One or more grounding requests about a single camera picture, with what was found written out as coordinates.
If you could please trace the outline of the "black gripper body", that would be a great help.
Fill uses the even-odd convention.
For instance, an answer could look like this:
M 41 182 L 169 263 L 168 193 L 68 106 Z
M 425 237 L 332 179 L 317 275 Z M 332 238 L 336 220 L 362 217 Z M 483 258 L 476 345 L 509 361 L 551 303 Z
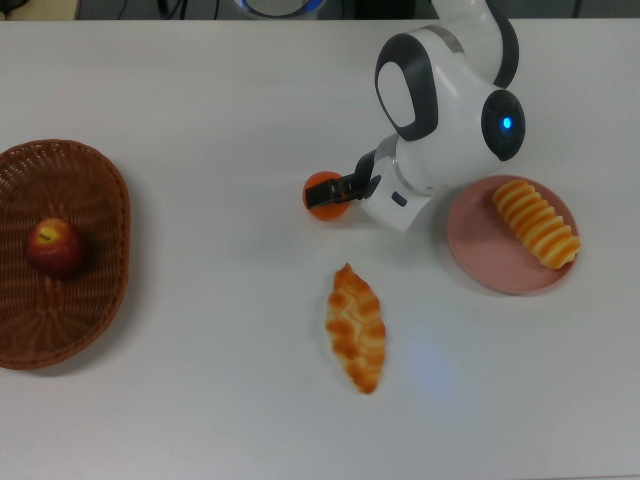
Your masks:
M 352 176 L 352 187 L 355 199 L 362 200 L 367 197 L 368 192 L 371 189 L 374 164 L 375 151 L 370 151 L 363 155 L 357 162 Z

